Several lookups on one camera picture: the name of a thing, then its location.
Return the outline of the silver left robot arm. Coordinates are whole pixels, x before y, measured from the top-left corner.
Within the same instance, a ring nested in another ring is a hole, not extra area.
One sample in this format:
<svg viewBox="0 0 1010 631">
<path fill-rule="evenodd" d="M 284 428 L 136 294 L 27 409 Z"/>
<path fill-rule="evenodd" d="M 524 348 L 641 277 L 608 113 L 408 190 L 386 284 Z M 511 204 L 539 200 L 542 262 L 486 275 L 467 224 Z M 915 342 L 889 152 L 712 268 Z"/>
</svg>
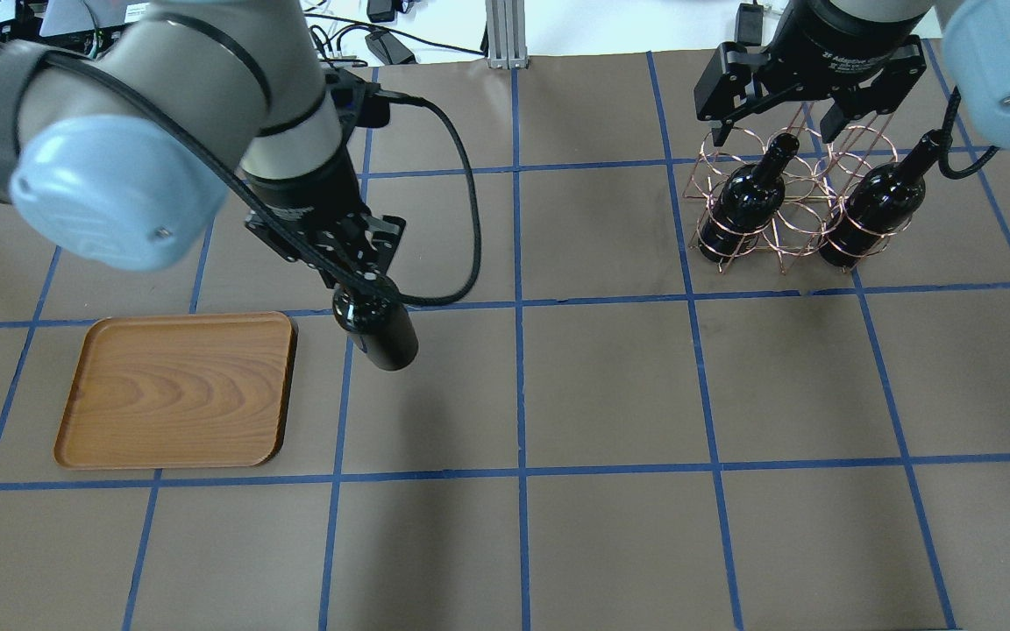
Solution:
<svg viewBox="0 0 1010 631">
<path fill-rule="evenodd" d="M 116 269 L 177 262 L 236 195 L 286 259 L 385 294 L 350 133 L 296 1 L 153 1 L 99 59 L 0 41 L 0 204 Z"/>
</svg>

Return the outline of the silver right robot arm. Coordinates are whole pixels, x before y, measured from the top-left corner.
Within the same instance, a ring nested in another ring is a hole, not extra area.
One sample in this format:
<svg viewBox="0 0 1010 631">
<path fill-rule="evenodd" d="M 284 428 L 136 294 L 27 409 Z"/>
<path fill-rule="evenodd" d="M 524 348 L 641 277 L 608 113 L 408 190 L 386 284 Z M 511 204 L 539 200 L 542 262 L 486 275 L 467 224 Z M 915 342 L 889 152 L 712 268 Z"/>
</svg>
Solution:
<svg viewBox="0 0 1010 631">
<path fill-rule="evenodd" d="M 819 136 L 896 111 L 926 69 L 914 29 L 930 9 L 971 123 L 1010 149 L 1010 1 L 790 1 L 771 43 L 725 41 L 693 89 L 717 146 L 738 121 L 781 103 L 830 100 Z"/>
</svg>

